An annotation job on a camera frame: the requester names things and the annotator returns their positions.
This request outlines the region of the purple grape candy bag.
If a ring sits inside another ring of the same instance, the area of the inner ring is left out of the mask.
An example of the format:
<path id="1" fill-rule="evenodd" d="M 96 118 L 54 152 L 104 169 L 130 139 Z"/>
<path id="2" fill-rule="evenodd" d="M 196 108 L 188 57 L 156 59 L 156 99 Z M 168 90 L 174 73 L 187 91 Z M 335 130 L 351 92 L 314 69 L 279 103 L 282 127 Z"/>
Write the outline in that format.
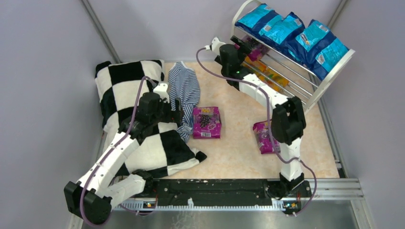
<path id="1" fill-rule="evenodd" d="M 257 146 L 261 154 L 273 154 L 280 149 L 279 142 L 274 139 L 274 143 L 270 140 L 268 121 L 258 122 L 253 125 Z"/>
<path id="2" fill-rule="evenodd" d="M 248 54 L 248 57 L 251 61 L 260 60 L 264 55 L 266 55 L 270 49 L 258 42 L 250 36 L 245 36 L 242 41 L 249 44 L 251 47 L 251 52 Z"/>

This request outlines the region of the blue candy bag front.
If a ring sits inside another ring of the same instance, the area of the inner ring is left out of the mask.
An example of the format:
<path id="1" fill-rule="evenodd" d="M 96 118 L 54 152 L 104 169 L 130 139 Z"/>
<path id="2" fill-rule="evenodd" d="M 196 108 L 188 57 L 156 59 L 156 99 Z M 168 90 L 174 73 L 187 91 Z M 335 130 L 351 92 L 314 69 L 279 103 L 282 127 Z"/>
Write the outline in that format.
<path id="1" fill-rule="evenodd" d="M 262 36 L 284 18 L 266 3 L 262 3 L 235 22 L 240 27 L 255 36 Z"/>

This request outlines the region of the orange 100 candy bag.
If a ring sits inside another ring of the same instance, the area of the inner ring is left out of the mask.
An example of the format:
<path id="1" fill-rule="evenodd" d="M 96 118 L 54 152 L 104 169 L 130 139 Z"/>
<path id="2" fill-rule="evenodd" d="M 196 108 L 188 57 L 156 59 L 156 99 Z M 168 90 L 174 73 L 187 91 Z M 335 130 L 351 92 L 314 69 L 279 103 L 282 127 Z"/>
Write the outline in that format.
<path id="1" fill-rule="evenodd" d="M 289 81 L 287 79 L 268 67 L 259 66 L 258 69 L 265 75 L 263 76 L 262 74 L 257 73 L 258 78 L 277 92 L 281 92 L 281 88 L 284 88 L 289 84 Z"/>

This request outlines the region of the blue Slendy candy bag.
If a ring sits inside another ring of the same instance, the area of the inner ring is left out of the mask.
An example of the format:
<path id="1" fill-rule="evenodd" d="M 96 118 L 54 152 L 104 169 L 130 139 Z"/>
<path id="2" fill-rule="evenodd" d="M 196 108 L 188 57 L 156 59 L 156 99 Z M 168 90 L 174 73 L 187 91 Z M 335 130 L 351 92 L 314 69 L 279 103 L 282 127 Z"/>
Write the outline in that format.
<path id="1" fill-rule="evenodd" d="M 320 80 L 324 80 L 349 51 L 326 25 L 314 19 L 286 46 Z"/>

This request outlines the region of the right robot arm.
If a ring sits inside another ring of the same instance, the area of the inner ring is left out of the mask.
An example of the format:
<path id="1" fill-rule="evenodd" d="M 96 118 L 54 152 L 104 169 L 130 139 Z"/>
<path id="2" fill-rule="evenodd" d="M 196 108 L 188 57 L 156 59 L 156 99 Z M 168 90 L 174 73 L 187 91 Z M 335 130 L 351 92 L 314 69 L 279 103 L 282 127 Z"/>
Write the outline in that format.
<path id="1" fill-rule="evenodd" d="M 214 37 L 209 48 L 217 55 L 215 61 L 221 65 L 221 74 L 227 83 L 266 108 L 271 121 L 268 127 L 270 140 L 279 142 L 276 155 L 283 163 L 280 185 L 286 194 L 297 192 L 304 182 L 300 145 L 306 120 L 301 100 L 297 96 L 287 97 L 278 93 L 242 66 L 245 57 L 251 52 L 246 44 L 241 43 L 236 48 Z"/>

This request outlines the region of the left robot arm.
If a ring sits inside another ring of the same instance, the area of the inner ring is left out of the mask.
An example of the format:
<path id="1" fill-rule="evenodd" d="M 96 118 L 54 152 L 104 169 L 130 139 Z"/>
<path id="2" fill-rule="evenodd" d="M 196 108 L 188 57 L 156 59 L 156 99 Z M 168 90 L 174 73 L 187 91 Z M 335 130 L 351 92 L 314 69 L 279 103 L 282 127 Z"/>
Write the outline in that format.
<path id="1" fill-rule="evenodd" d="M 180 98 L 174 104 L 172 110 L 169 99 L 154 92 L 144 93 L 137 99 L 132 116 L 121 124 L 101 158 L 77 182 L 69 181 L 65 185 L 64 196 L 70 213 L 92 227 L 102 226 L 117 205 L 151 188 L 152 176 L 139 169 L 118 183 L 112 185 L 111 181 L 158 123 L 181 123 Z"/>

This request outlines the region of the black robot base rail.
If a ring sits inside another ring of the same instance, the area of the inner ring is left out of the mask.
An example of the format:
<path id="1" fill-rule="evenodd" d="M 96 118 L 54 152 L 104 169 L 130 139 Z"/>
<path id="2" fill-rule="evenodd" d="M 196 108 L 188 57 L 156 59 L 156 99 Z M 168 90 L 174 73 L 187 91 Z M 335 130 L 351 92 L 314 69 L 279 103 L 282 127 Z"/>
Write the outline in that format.
<path id="1" fill-rule="evenodd" d="M 270 207 L 311 195 L 308 181 L 289 189 L 278 179 L 155 179 L 133 198 L 157 200 L 159 207 Z"/>

